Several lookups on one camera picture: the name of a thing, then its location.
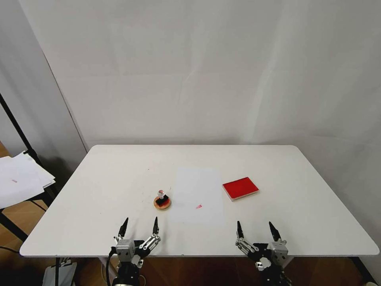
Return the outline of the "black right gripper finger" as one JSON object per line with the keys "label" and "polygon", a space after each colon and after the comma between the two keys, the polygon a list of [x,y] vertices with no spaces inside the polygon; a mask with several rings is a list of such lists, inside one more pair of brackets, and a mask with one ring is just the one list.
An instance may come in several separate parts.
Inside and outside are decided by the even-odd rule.
{"label": "black right gripper finger", "polygon": [[235,245],[245,255],[249,255],[249,254],[251,255],[251,254],[254,254],[255,252],[258,252],[258,248],[245,239],[244,234],[243,234],[243,230],[241,227],[241,223],[239,220],[237,221],[236,234],[237,234],[237,239],[236,239]]}
{"label": "black right gripper finger", "polygon": [[272,237],[273,237],[274,242],[282,243],[282,244],[286,244],[286,243],[287,243],[286,240],[283,240],[283,239],[281,238],[281,235],[280,235],[279,231],[278,231],[277,228],[272,224],[271,221],[269,221],[269,228],[270,228],[270,232],[271,232],[271,235],[272,235]]}

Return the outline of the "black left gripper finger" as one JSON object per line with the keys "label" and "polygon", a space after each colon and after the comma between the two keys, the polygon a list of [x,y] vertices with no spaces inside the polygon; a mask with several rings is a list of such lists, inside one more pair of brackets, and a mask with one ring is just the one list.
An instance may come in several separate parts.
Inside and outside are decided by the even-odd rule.
{"label": "black left gripper finger", "polygon": [[127,230],[127,225],[128,225],[129,218],[127,217],[124,223],[120,226],[119,232],[117,236],[114,236],[114,240],[116,243],[119,242],[119,240],[123,240],[125,237],[125,233]]}
{"label": "black left gripper finger", "polygon": [[142,251],[152,251],[161,241],[159,235],[158,217],[154,220],[152,234],[139,246]]}

